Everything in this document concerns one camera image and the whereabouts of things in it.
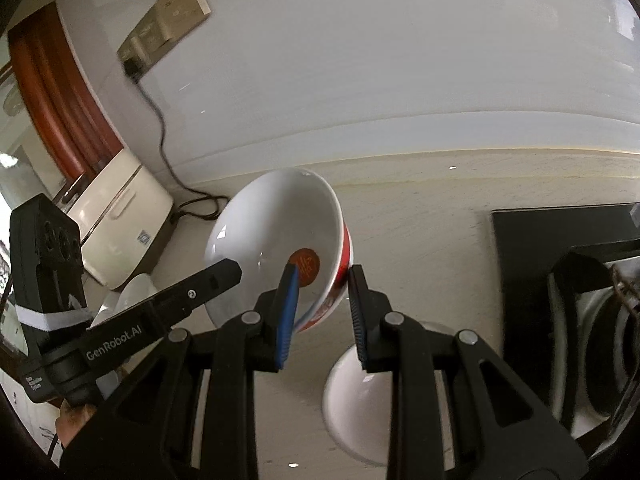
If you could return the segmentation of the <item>left hand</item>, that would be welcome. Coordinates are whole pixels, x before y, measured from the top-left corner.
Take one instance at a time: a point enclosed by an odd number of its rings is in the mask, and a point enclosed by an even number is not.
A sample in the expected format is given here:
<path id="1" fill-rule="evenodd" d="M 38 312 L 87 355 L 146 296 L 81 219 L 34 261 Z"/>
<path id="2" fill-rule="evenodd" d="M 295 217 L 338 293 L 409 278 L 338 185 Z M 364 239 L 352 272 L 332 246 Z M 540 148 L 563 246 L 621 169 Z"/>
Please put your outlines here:
<path id="1" fill-rule="evenodd" d="M 64 401 L 60 407 L 60 414 L 55 421 L 55 430 L 63 448 L 67 448 L 78 432 L 84 428 L 85 424 L 96 414 L 96 407 L 85 404 L 73 408 Z"/>

